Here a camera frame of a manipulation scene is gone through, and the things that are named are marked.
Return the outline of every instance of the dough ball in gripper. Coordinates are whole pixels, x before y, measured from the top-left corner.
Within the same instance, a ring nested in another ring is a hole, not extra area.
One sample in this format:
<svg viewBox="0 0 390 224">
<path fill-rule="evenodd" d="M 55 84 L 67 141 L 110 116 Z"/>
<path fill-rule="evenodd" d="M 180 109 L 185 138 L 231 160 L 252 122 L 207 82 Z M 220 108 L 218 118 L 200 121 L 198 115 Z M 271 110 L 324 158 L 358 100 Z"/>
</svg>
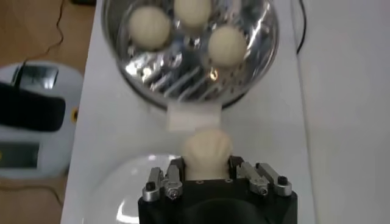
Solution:
<svg viewBox="0 0 390 224">
<path fill-rule="evenodd" d="M 229 136 L 219 129 L 200 131 L 188 138 L 182 149 L 186 180 L 229 178 L 227 161 L 232 148 Z"/>
<path fill-rule="evenodd" d="M 217 28 L 208 42 L 208 54 L 213 64 L 232 67 L 244 60 L 247 44 L 244 35 L 233 26 Z"/>
<path fill-rule="evenodd" d="M 136 9 L 129 19 L 129 35 L 133 42 L 146 50 L 159 49 L 168 41 L 171 20 L 154 6 Z"/>
</svg>

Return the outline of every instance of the stainless steel bowl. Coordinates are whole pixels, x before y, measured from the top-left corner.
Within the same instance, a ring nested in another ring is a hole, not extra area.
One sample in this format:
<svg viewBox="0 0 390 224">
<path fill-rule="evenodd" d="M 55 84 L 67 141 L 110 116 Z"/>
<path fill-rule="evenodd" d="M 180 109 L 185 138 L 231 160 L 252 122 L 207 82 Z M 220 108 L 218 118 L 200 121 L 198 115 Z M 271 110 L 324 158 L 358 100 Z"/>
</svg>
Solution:
<svg viewBox="0 0 390 224">
<path fill-rule="evenodd" d="M 270 68 L 278 48 L 278 20 L 272 0 L 212 0 L 213 13 L 200 32 L 189 33 L 174 16 L 173 0 L 105 0 L 102 25 L 113 55 L 130 86 L 146 100 L 166 107 L 169 101 L 237 101 Z M 148 52 L 129 39 L 130 14 L 142 5 L 156 5 L 172 20 L 169 43 Z M 247 40 L 245 60 L 234 68 L 218 68 L 207 44 L 215 28 L 230 24 Z"/>
</svg>

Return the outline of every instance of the white appliance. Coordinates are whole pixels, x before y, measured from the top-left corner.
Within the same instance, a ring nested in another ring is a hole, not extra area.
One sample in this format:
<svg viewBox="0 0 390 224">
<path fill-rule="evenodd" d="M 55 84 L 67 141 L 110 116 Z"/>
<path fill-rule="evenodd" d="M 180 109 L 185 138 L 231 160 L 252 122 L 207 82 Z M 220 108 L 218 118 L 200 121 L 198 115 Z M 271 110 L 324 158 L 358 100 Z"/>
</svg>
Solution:
<svg viewBox="0 0 390 224">
<path fill-rule="evenodd" d="M 1 68 L 0 82 L 16 88 L 13 82 L 18 75 L 16 71 L 21 65 L 21 63 L 13 64 Z M 27 72 L 27 66 L 31 66 L 30 72 Z M 50 71 L 38 72 L 39 69 L 45 68 Z M 20 152 L 26 153 L 34 150 L 34 153 L 37 153 L 36 158 L 32 158 L 33 164 L 27 167 L 0 167 L 0 177 L 16 179 L 56 177 L 65 173 L 70 164 L 83 78 L 73 68 L 46 61 L 29 61 L 24 68 L 24 73 L 20 75 L 19 89 L 40 96 L 62 99 L 65 108 L 62 122 L 60 121 L 55 130 L 37 130 L 0 124 L 0 145 L 2 145 L 0 149 L 2 158 L 0 159 L 10 159 L 6 158 L 8 155 L 6 150 L 19 149 Z"/>
</svg>

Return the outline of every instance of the white dough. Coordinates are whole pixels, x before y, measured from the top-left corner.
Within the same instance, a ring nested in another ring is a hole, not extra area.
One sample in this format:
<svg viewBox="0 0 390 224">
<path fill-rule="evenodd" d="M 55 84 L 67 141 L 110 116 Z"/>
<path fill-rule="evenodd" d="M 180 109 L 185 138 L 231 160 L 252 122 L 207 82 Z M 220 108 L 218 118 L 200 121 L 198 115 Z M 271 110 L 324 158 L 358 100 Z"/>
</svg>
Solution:
<svg viewBox="0 0 390 224">
<path fill-rule="evenodd" d="M 211 0 L 175 0 L 174 12 L 178 19 L 190 28 L 207 23 L 211 15 Z"/>
<path fill-rule="evenodd" d="M 133 42 L 147 50 L 162 47 L 171 32 L 171 21 L 158 7 L 136 9 L 129 19 L 129 35 Z"/>
<path fill-rule="evenodd" d="M 229 178 L 227 161 L 231 154 L 232 142 L 223 131 L 211 129 L 196 133 L 182 149 L 186 180 Z"/>
<path fill-rule="evenodd" d="M 229 25 L 217 28 L 208 42 L 208 54 L 212 62 L 223 67 L 240 64 L 244 60 L 246 48 L 244 35 Z"/>
</svg>

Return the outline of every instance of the black cable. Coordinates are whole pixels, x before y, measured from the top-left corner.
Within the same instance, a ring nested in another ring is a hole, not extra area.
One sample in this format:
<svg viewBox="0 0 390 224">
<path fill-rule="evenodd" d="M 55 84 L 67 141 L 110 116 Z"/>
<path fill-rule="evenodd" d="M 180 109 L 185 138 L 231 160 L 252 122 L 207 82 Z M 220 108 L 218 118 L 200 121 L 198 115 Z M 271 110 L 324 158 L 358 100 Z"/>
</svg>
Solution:
<svg viewBox="0 0 390 224">
<path fill-rule="evenodd" d="M 60 13 L 59 13 L 59 15 L 58 15 L 57 22 L 56 22 L 56 24 L 55 24 L 55 28 L 58 30 L 58 32 L 59 32 L 61 38 L 60 38 L 56 43 L 50 45 L 50 46 L 46 49 L 45 52 L 43 52 L 43 53 L 41 53 L 41 54 L 38 54 L 38 55 L 35 55 L 35 56 L 32 56 L 32 57 L 27 57 L 27 58 L 25 59 L 25 61 L 23 62 L 22 67 L 24 67 L 24 65 L 26 64 L 27 61 L 32 60 L 32 59 L 36 59 L 36 58 L 43 57 L 43 56 L 47 55 L 53 48 L 58 47 L 58 46 L 60 46 L 60 45 L 62 44 L 63 39 L 64 39 L 64 36 L 63 36 L 63 32 L 62 32 L 62 30 L 61 30 L 61 28 L 60 28 L 60 21 L 61 21 L 61 19 L 62 19 L 62 14 L 63 14 L 64 5 L 65 5 L 65 0 L 61 0 Z"/>
<path fill-rule="evenodd" d="M 302 32 L 302 38 L 300 39 L 300 43 L 297 48 L 297 54 L 299 54 L 300 50 L 302 49 L 303 44 L 305 43 L 306 38 L 306 26 L 307 26 L 307 16 L 306 16 L 306 9 L 305 4 L 303 3 L 303 0 L 299 0 L 299 6 L 302 10 L 303 15 L 303 32 Z"/>
<path fill-rule="evenodd" d="M 61 28 L 60 28 L 60 21 L 61 21 L 61 19 L 62 19 L 62 13 L 63 13 L 64 5 L 65 5 L 65 0 L 61 0 L 60 13 L 58 14 L 57 22 L 56 22 L 56 24 L 55 24 L 55 28 L 58 30 L 58 32 L 59 32 L 59 34 L 60 34 L 60 39 L 59 39 L 56 43 L 50 45 L 50 46 L 46 49 L 45 52 L 43 52 L 43 53 L 41 53 L 41 54 L 38 54 L 38 55 L 34 55 L 34 56 L 32 56 L 32 57 L 27 57 L 27 58 L 23 61 L 22 65 L 21 65 L 20 68 L 19 68 L 19 71 L 18 71 L 19 74 L 23 74 L 23 69 L 24 69 L 24 67 L 25 67 L 25 65 L 26 65 L 26 63 L 27 63 L 27 61 L 33 60 L 33 59 L 36 59 L 36 58 L 43 57 L 43 56 L 47 55 L 52 49 L 54 49 L 54 48 L 56 48 L 56 47 L 58 47 L 58 46 L 60 46 L 60 45 L 62 44 L 63 39 L 64 39 L 64 36 L 63 36 L 63 32 L 62 32 L 62 30 L 61 30 Z M 14 87 L 19 88 L 20 81 L 21 81 L 21 77 L 22 77 L 21 75 L 18 75 L 18 76 L 17 76 L 17 79 L 15 80 L 15 82 L 14 82 L 14 84 L 13 84 Z"/>
<path fill-rule="evenodd" d="M 28 190 L 46 190 L 52 193 L 55 196 L 55 199 L 57 200 L 57 203 L 60 205 L 60 207 L 63 207 L 63 203 L 60 199 L 60 196 L 58 195 L 57 191 L 53 187 L 49 186 L 40 186 L 40 185 L 31 185 L 31 186 L 21 186 L 21 187 L 5 187 L 0 186 L 0 191 L 4 192 L 18 192 L 18 191 L 28 191 Z"/>
</svg>

